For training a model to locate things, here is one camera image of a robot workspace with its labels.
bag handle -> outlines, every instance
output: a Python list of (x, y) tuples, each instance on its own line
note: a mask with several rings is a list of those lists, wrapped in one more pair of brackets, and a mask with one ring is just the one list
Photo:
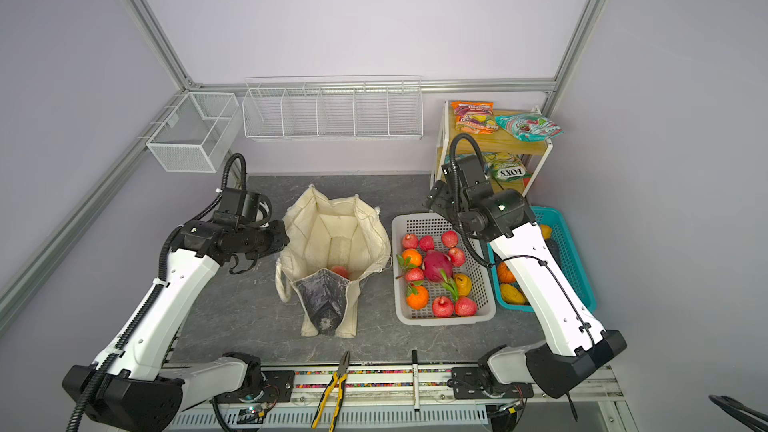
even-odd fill
[(280, 296), (280, 300), (287, 304), (290, 300), (291, 286), (285, 286), (283, 284), (283, 264), (280, 259), (275, 262), (275, 287), (277, 288), (277, 294)]

wire rack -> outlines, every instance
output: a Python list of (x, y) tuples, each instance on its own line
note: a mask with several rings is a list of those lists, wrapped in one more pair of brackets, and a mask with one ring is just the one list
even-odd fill
[(147, 147), (168, 172), (216, 172), (240, 130), (239, 105), (233, 93), (187, 92)]
[(246, 79), (243, 121), (251, 139), (419, 139), (424, 133), (421, 84), (413, 77), (270, 79)]

snack bag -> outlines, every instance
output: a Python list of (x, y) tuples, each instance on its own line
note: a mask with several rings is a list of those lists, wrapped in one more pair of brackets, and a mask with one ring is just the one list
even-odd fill
[(470, 134), (491, 134), (498, 130), (493, 117), (493, 102), (451, 102), (456, 114), (456, 130)]
[(534, 113), (499, 116), (496, 117), (496, 122), (515, 139), (524, 142), (538, 142), (563, 133), (558, 124)]
[[(472, 156), (474, 154), (458, 154), (456, 158)], [(528, 178), (531, 173), (523, 165), (520, 157), (506, 152), (483, 152), (485, 160), (485, 173), (499, 182), (512, 182), (518, 178)]]

robotic arm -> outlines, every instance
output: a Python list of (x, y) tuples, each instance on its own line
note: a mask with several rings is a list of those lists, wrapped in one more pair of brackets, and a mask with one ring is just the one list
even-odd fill
[[(260, 361), (246, 354), (231, 352), (180, 371), (161, 369), (192, 303), (222, 265), (244, 253), (254, 261), (250, 269), (257, 259), (288, 244), (283, 222), (270, 220), (266, 196), (246, 190), (245, 183), (226, 187), (236, 159), (245, 177), (245, 158), (232, 155), (216, 199), (168, 237), (160, 251), (158, 277), (120, 333), (92, 365), (75, 365), (64, 377), (62, 386), (76, 401), (67, 431), (77, 430), (83, 412), (120, 429), (159, 431), (180, 410), (218, 394), (232, 392), (248, 402), (261, 393)], [(213, 217), (203, 220), (216, 206)]]
[[(463, 139), (472, 144), (475, 155), (456, 159), (456, 145)], [(605, 329), (581, 303), (525, 199), (515, 190), (493, 193), (475, 139), (458, 134), (449, 157), (450, 163), (443, 166), (446, 181), (436, 182), (425, 206), (454, 225), (479, 264), (491, 265), (469, 239), (491, 245), (514, 272), (546, 339), (545, 344), (491, 350), (478, 361), (483, 389), (494, 395), (515, 382), (535, 382), (547, 395), (559, 398), (625, 350), (627, 343), (621, 332)]]

lemon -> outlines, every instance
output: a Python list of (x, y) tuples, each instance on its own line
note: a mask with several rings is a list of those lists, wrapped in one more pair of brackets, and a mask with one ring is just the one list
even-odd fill
[(542, 228), (542, 236), (544, 237), (544, 240), (547, 240), (552, 236), (552, 227), (550, 226), (539, 226)]
[(504, 299), (504, 302), (515, 305), (525, 304), (525, 296), (515, 286), (502, 284), (499, 290), (502, 291), (502, 299)]

